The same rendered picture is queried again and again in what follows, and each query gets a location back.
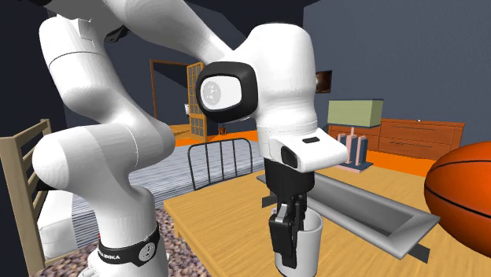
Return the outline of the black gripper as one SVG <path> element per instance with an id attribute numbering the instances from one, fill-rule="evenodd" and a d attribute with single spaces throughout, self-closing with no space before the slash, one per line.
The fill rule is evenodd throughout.
<path id="1" fill-rule="evenodd" d="M 307 193 L 315 184 L 314 172 L 298 172 L 284 164 L 264 160 L 267 187 L 282 203 L 272 209 L 269 219 L 272 248 L 279 253 L 282 265 L 297 267 L 297 232 L 304 230 Z"/>

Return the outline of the white cup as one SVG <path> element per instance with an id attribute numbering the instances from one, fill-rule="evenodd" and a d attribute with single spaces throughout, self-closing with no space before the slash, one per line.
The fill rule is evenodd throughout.
<path id="1" fill-rule="evenodd" d="M 279 253 L 275 254 L 275 266 L 285 277 L 315 277 L 319 263 L 319 248 L 323 230 L 323 218 L 315 210 L 307 208 L 304 230 L 297 233 L 297 266 L 289 268 L 282 264 Z"/>

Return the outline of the grey rectangular tray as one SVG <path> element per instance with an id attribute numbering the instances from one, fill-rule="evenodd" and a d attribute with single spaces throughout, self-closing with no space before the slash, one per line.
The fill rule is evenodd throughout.
<path id="1" fill-rule="evenodd" d="M 277 195 L 263 206 L 282 203 Z M 386 253 L 402 259 L 419 257 L 429 250 L 419 241 L 439 222 L 438 216 L 384 198 L 372 192 L 315 173 L 315 184 L 307 193 L 307 208 L 336 223 Z"/>

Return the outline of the green shade table lamp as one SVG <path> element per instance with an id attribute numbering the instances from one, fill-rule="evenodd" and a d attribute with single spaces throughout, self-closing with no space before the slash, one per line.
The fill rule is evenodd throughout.
<path id="1" fill-rule="evenodd" d="M 361 173 L 372 166 L 366 161 L 368 138 L 357 135 L 356 127 L 379 127 L 382 119 L 383 100 L 373 99 L 338 99 L 329 101 L 327 123 L 330 127 L 349 127 L 348 134 L 340 133 L 336 139 L 347 147 L 348 157 L 337 168 Z"/>

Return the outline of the bed with striped cover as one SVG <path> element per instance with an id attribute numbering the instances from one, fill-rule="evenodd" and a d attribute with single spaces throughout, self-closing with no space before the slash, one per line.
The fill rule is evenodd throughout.
<path id="1" fill-rule="evenodd" d="M 82 198 L 41 190 L 38 176 L 26 173 L 32 153 L 22 153 L 22 146 L 36 135 L 50 132 L 49 120 L 43 119 L 14 136 L 0 137 L 0 160 L 31 275 L 94 242 L 97 233 L 95 217 Z M 153 193 L 157 207 L 195 188 L 263 168 L 257 143 L 237 135 L 231 139 L 218 136 L 205 145 L 193 144 L 190 138 L 177 144 L 170 157 L 129 176 L 131 184 Z"/>

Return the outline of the wooden glazed door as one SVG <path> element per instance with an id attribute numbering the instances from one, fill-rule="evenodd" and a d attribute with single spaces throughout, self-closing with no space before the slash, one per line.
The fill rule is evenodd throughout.
<path id="1" fill-rule="evenodd" d="M 201 111 L 196 97 L 197 80 L 203 68 L 204 65 L 202 62 L 188 65 L 186 67 L 190 137 L 199 142 L 208 141 L 206 117 Z"/>

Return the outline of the brown wooden dresser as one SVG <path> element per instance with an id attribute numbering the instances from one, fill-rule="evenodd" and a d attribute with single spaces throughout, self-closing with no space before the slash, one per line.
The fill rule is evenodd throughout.
<path id="1" fill-rule="evenodd" d="M 437 160 L 460 147 L 465 124 L 448 121 L 383 118 L 378 127 L 355 127 L 369 150 Z"/>

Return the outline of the orange basketball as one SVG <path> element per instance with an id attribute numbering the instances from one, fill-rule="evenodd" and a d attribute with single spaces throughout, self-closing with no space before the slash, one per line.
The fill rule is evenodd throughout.
<path id="1" fill-rule="evenodd" d="M 426 174 L 424 197 L 447 233 L 491 258 L 491 141 L 439 158 Z"/>

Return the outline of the dark brown wall picture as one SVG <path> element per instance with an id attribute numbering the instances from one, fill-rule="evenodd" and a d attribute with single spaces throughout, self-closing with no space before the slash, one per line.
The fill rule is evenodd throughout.
<path id="1" fill-rule="evenodd" d="M 332 71 L 326 70 L 316 73 L 316 93 L 330 93 Z"/>

